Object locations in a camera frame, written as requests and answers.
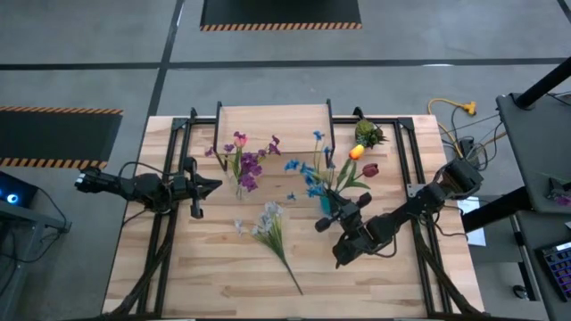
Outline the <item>long black hazard-striped floor mat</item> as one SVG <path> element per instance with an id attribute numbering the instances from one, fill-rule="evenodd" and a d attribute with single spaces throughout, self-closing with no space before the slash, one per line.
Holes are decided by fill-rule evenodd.
<path id="1" fill-rule="evenodd" d="M 104 169 L 123 110 L 0 106 L 0 167 Z"/>

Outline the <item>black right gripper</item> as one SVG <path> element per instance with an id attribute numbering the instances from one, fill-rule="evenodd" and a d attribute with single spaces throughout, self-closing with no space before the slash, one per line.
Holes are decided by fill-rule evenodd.
<path id="1" fill-rule="evenodd" d="M 328 191 L 329 208 L 338 210 L 331 217 L 324 217 L 315 224 L 317 232 L 321 233 L 330 228 L 334 222 L 338 222 L 342 227 L 344 234 L 351 239 L 364 237 L 367 241 L 372 241 L 371 234 L 368 232 L 362 221 L 360 210 L 369 205 L 372 201 L 370 193 L 362 194 L 356 202 L 350 198 L 342 198 L 333 190 Z"/>

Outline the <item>yellow orange artificial tulip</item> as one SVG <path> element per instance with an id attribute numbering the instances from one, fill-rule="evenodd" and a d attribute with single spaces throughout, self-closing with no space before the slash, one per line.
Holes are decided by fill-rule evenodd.
<path id="1" fill-rule="evenodd" d="M 362 157 L 364 152 L 365 147 L 362 144 L 357 144 L 349 151 L 348 158 L 336 178 L 336 192 L 341 192 L 359 178 L 357 175 L 357 161 Z"/>

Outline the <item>white artificial flower bunch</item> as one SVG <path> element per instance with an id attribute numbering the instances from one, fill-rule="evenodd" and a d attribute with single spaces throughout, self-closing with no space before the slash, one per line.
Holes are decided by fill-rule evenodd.
<path id="1" fill-rule="evenodd" d="M 285 266 L 289 276 L 294 282 L 298 293 L 303 295 L 303 291 L 295 278 L 286 258 L 286 251 L 283 239 L 282 215 L 284 209 L 277 202 L 266 202 L 264 210 L 260 214 L 259 221 L 252 228 L 246 229 L 242 219 L 235 219 L 234 225 L 239 235 L 247 233 L 258 243 L 270 249 Z"/>

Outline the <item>teal glass vase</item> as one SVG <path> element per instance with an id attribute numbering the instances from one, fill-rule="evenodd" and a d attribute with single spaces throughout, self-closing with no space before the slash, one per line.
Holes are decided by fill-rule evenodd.
<path id="1" fill-rule="evenodd" d="M 320 201 L 320 208 L 325 216 L 331 217 L 333 214 L 335 214 L 338 211 L 338 210 L 331 210 L 329 208 L 328 194 L 321 195 L 319 197 L 319 201 Z"/>

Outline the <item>purple artificial flower bunch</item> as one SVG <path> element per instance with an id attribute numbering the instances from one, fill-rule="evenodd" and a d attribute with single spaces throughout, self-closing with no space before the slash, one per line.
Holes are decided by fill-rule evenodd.
<path id="1" fill-rule="evenodd" d="M 256 178 L 262 174 L 263 167 L 261 163 L 271 154 L 280 155 L 279 150 L 280 139 L 277 136 L 272 136 L 271 141 L 266 147 L 259 149 L 256 152 L 246 152 L 243 149 L 242 159 L 241 159 L 241 185 L 246 188 L 247 193 L 250 193 L 259 188 Z M 236 156 L 236 147 L 234 142 L 232 144 L 225 144 L 223 146 L 223 154 L 219 155 L 214 152 L 214 148 L 211 146 L 204 155 L 206 157 L 216 156 L 218 159 L 223 160 L 224 164 L 227 164 L 231 168 L 233 174 L 233 180 L 236 181 L 233 172 L 233 163 Z"/>

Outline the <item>grey side table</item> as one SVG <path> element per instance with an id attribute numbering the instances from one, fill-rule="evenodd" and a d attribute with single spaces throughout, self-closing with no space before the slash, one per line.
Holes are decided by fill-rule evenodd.
<path id="1" fill-rule="evenodd" d="M 545 95 L 523 110 L 515 98 L 499 95 L 496 104 L 530 202 L 538 212 L 571 215 L 571 206 L 548 198 L 552 178 L 571 183 L 571 101 Z"/>

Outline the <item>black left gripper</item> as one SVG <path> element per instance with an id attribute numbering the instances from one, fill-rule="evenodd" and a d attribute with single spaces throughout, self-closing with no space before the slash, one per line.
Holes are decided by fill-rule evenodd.
<path id="1" fill-rule="evenodd" d="M 222 181 L 200 176 L 197 173 L 197 161 L 193 157 L 186 157 L 182 163 L 182 171 L 172 178 L 172 200 L 183 201 L 191 199 L 191 217 L 203 218 L 200 201 L 203 195 L 209 195 L 218 189 Z"/>

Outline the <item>black diagonal support beam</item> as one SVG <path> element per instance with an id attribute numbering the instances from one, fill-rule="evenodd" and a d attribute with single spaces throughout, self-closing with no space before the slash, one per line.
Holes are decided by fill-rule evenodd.
<path id="1" fill-rule="evenodd" d="M 520 210 L 531 210 L 532 208 L 527 190 L 520 187 L 492 202 L 487 202 L 478 209 L 465 213 L 462 216 L 462 224 L 464 231 L 469 233 L 514 215 Z"/>

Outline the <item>computer with blue light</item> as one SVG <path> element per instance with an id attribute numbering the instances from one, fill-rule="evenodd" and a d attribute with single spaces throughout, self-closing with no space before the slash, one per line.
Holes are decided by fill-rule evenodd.
<path id="1" fill-rule="evenodd" d="M 0 201 L 29 209 L 38 187 L 0 171 Z"/>

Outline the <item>keyboard with colourful keys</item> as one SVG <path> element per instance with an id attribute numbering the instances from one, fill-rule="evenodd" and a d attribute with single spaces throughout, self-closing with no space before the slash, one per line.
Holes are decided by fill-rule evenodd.
<path id="1" fill-rule="evenodd" d="M 571 240 L 538 250 L 540 262 L 556 294 L 564 302 L 571 300 Z"/>

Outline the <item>black power strip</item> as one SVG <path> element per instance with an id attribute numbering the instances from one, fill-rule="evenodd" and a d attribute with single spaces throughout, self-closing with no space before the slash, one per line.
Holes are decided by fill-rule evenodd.
<path id="1" fill-rule="evenodd" d="M 458 141 L 461 157 L 464 159 L 471 159 L 476 156 L 475 139 L 470 137 L 461 138 Z"/>

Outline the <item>dark red artificial tulip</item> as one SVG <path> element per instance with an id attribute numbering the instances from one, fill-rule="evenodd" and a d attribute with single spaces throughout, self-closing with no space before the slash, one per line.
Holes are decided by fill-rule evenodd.
<path id="1" fill-rule="evenodd" d="M 369 163 L 365 165 L 359 175 L 350 174 L 344 183 L 341 191 L 350 187 L 369 189 L 369 186 L 365 183 L 360 182 L 361 177 L 374 177 L 379 173 L 378 165 L 376 163 Z"/>

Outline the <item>black aluminium rig frame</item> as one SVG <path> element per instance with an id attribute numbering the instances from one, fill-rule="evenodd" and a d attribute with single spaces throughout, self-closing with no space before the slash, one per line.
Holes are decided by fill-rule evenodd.
<path id="1" fill-rule="evenodd" d="M 332 187 L 354 145 L 356 118 L 333 115 L 335 164 Z M 212 146 L 215 117 L 189 116 L 179 134 L 175 117 L 153 117 L 145 130 L 139 173 L 151 166 L 181 169 L 185 157 L 197 160 L 198 173 L 222 186 L 200 201 L 203 218 L 191 217 L 192 201 L 166 215 L 126 209 L 103 304 L 103 320 L 164 318 L 254 319 L 300 321 L 377 318 L 458 319 L 477 317 L 482 306 L 468 246 L 456 208 L 443 210 L 443 223 L 457 235 L 446 241 L 434 230 L 433 215 L 412 219 L 378 255 L 362 254 L 338 267 L 332 252 L 343 229 L 335 222 L 324 232 L 315 224 L 326 217 L 319 197 L 309 198 L 298 171 L 284 171 L 291 159 L 311 162 L 311 153 L 269 155 L 256 178 L 258 189 L 244 201 L 235 196 L 231 168 L 204 153 Z M 366 152 L 380 172 L 361 177 L 369 189 L 350 187 L 339 193 L 357 201 L 370 193 L 360 210 L 363 221 L 402 206 L 433 181 L 446 165 L 435 120 L 431 116 L 378 116 L 388 142 Z M 259 221 L 266 202 L 283 209 L 287 262 L 302 288 L 299 294 L 285 266 L 247 233 Z"/>

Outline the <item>blue artificial flower bunch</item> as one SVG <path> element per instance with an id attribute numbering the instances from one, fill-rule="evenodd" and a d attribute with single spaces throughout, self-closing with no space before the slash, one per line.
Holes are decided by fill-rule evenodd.
<path id="1" fill-rule="evenodd" d="M 315 130 L 313 136 L 315 145 L 311 154 L 311 162 L 291 159 L 285 164 L 284 171 L 300 173 L 307 186 L 306 194 L 309 198 L 325 197 L 327 190 L 332 187 L 334 178 L 333 150 L 326 145 L 324 132 Z"/>

